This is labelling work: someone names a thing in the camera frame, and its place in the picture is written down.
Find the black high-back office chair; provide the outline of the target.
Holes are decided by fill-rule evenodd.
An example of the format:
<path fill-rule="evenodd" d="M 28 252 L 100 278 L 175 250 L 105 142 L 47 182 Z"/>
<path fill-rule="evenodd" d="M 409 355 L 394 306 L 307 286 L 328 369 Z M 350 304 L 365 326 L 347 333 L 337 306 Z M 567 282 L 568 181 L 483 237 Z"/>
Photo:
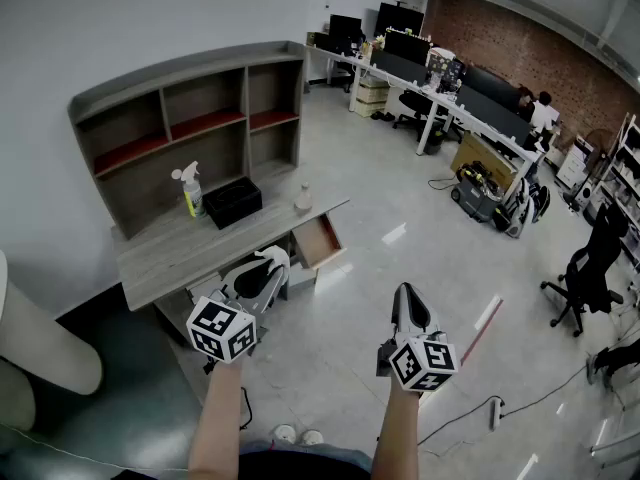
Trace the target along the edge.
<path fill-rule="evenodd" d="M 558 281 L 564 282 L 566 287 L 551 281 L 541 282 L 542 290 L 549 287 L 566 300 L 560 315 L 550 321 L 552 328 L 572 311 L 577 325 L 573 336 L 578 337 L 584 332 L 581 315 L 586 308 L 591 313 L 609 314 L 613 304 L 623 302 L 621 294 L 608 288 L 606 273 L 618 259 L 621 239 L 628 230 L 629 222 L 620 206 L 602 204 L 588 243 L 571 256 L 565 272 L 558 276 Z"/>

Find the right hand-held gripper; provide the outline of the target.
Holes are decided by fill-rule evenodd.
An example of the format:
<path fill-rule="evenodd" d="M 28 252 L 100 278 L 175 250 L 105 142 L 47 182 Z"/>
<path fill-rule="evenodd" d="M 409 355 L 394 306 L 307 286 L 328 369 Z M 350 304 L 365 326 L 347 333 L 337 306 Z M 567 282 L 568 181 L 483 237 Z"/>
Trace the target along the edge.
<path fill-rule="evenodd" d="M 403 282 L 394 293 L 391 322 L 396 334 L 380 345 L 376 376 L 394 377 L 404 391 L 435 392 L 459 371 L 453 344 L 441 331 L 425 295 Z M 412 332 L 414 327 L 420 332 Z"/>

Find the wooden desk drawer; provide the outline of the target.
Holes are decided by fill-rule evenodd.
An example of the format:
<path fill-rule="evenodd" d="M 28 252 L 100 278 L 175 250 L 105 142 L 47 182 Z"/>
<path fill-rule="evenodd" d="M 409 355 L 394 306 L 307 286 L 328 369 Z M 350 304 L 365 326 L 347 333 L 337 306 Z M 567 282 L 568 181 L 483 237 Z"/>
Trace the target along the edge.
<path fill-rule="evenodd" d="M 292 233 L 299 259 L 308 269 L 319 269 L 345 250 L 327 213 L 294 228 Z"/>

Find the black tissue box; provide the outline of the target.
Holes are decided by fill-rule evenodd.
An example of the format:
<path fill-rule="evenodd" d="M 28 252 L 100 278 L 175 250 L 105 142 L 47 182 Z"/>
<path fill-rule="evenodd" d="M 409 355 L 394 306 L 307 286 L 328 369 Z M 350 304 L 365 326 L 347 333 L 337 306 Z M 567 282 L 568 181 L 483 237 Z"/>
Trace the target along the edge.
<path fill-rule="evenodd" d="M 263 207 L 261 190 L 248 177 L 206 193 L 203 203 L 218 229 L 224 229 Z"/>

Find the person's left forearm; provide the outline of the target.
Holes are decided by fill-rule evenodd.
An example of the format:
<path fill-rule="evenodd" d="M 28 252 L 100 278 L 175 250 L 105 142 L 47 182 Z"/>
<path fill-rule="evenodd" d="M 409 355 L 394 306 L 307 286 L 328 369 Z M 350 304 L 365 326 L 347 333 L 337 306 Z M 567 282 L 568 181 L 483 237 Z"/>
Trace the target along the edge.
<path fill-rule="evenodd" d="M 188 480 L 237 480 L 242 361 L 218 363 L 191 443 Z"/>

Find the dark desk divider panel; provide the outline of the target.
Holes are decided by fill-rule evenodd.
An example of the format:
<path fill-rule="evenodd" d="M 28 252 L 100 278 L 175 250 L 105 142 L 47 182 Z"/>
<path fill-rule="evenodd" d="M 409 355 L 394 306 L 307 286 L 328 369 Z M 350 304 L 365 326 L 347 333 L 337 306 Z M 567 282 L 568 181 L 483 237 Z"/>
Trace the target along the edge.
<path fill-rule="evenodd" d="M 456 105 L 522 146 L 529 123 L 518 115 L 520 92 L 502 78 L 469 66 L 457 93 Z"/>
<path fill-rule="evenodd" d="M 377 69 L 384 70 L 393 76 L 415 83 L 418 86 L 423 86 L 426 83 L 428 70 L 424 65 L 387 53 L 384 50 L 374 49 L 371 54 L 370 64 Z"/>

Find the black wheeled equipment case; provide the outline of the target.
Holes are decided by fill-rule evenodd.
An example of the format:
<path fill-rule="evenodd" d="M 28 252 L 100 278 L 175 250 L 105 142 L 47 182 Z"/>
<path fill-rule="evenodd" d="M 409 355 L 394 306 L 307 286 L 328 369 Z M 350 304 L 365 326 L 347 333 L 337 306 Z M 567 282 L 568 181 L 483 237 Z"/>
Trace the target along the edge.
<path fill-rule="evenodd" d="M 493 174 L 480 162 L 462 164 L 456 171 L 458 183 L 451 191 L 451 198 L 469 217 L 486 223 L 502 201 L 504 194 Z"/>

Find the colourful printed box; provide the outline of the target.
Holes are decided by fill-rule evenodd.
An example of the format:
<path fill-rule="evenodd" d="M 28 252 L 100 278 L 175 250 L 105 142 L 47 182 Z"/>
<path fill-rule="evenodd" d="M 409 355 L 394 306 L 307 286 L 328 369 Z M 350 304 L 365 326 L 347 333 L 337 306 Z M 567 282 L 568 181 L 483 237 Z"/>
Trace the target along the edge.
<path fill-rule="evenodd" d="M 462 85 L 465 64 L 456 55 L 440 47 L 429 50 L 426 67 L 428 70 L 426 83 L 437 92 L 457 92 Z"/>

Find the person's right forearm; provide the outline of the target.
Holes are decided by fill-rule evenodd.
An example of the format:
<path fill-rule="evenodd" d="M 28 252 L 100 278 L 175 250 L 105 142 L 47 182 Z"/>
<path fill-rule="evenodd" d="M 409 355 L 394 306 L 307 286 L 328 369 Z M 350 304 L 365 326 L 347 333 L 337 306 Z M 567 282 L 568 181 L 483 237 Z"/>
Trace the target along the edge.
<path fill-rule="evenodd" d="M 418 480 L 419 395 L 395 377 L 371 468 L 371 480 Z"/>

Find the white rounded furniture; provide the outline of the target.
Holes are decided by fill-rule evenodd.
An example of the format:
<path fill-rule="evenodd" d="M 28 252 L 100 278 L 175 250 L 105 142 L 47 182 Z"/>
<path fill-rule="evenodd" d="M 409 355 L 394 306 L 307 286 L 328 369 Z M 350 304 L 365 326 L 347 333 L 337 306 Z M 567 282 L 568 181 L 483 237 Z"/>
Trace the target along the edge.
<path fill-rule="evenodd" d="M 30 430 L 36 402 L 31 374 L 79 395 L 100 386 L 97 351 L 35 305 L 9 278 L 0 251 L 0 425 Z"/>

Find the white drawer cabinet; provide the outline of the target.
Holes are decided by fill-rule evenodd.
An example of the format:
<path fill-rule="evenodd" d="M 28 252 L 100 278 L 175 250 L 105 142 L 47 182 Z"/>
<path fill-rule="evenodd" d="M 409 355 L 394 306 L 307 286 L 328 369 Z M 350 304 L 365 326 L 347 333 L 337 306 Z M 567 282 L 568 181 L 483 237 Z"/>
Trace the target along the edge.
<path fill-rule="evenodd" d="M 560 166 L 556 178 L 569 189 L 580 185 L 586 178 L 586 169 L 593 147 L 577 135 Z"/>

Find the brown cardboard box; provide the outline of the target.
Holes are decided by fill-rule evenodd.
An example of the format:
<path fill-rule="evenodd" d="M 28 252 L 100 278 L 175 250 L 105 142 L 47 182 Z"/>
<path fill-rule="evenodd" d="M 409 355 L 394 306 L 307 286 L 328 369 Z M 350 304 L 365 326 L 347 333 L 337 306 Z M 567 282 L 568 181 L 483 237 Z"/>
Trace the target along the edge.
<path fill-rule="evenodd" d="M 481 137 L 466 131 L 450 169 L 457 171 L 463 164 L 472 164 L 474 161 L 480 162 L 504 191 L 509 189 L 516 177 L 517 169 L 509 161 L 490 147 Z"/>

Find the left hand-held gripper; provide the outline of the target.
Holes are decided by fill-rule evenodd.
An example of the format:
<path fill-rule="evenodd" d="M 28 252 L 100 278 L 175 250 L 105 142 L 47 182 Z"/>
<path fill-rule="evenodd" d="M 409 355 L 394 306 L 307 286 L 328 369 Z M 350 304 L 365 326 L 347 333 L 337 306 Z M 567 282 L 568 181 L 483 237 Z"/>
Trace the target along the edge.
<path fill-rule="evenodd" d="M 193 347 L 209 358 L 231 364 L 249 354 L 262 341 L 267 329 L 262 318 L 247 312 L 237 300 L 254 299 L 255 314 L 270 309 L 287 283 L 289 269 L 259 259 L 229 271 L 221 290 L 201 296 L 186 322 Z"/>

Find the black computer monitor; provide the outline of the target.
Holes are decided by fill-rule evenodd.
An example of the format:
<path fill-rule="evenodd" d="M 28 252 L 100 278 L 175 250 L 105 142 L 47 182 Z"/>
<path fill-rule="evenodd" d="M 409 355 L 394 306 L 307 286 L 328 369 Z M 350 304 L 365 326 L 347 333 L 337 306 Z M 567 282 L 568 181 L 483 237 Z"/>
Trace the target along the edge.
<path fill-rule="evenodd" d="M 332 14 L 329 20 L 329 36 L 360 43 L 362 40 L 362 20 L 351 16 Z"/>
<path fill-rule="evenodd" d="M 425 66 L 431 44 L 428 40 L 395 29 L 385 34 L 384 51 L 410 62 Z"/>
<path fill-rule="evenodd" d="M 424 14 L 417 10 L 399 5 L 381 3 L 374 28 L 374 35 L 385 35 L 389 28 L 399 31 L 409 29 L 413 35 L 419 35 L 423 20 Z"/>

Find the grey wooden shelf unit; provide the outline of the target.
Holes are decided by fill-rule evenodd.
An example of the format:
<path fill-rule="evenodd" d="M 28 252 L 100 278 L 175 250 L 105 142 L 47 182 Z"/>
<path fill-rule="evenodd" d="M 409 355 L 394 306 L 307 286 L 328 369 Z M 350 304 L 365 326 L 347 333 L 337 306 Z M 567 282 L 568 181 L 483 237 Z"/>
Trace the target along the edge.
<path fill-rule="evenodd" d="M 275 41 L 163 61 L 73 96 L 67 112 L 97 190 L 130 238 L 183 205 L 171 173 L 208 192 L 299 164 L 306 49 Z"/>

